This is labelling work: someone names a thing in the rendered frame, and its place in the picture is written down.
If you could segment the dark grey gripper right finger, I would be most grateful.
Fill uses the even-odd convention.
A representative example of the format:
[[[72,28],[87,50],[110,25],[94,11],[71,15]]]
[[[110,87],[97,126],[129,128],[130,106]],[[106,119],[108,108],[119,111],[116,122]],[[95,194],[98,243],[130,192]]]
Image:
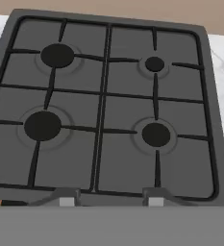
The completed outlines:
[[[145,187],[142,190],[142,195],[142,204],[145,207],[192,206],[191,202],[176,198],[163,187]]]

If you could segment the dark grey gas hob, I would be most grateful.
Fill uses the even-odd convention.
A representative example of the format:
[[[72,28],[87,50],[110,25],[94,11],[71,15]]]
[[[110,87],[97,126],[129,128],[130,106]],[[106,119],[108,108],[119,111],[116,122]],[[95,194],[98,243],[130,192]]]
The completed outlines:
[[[0,21],[0,200],[64,187],[83,206],[138,206],[145,187],[224,206],[203,27],[37,10]]]

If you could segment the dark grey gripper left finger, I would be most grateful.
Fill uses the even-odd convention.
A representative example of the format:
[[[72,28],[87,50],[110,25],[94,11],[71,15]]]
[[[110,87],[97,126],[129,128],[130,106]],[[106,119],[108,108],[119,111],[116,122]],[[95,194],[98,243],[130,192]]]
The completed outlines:
[[[81,191],[79,188],[57,188],[50,195],[29,204],[30,207],[56,206],[79,207],[81,205]]]

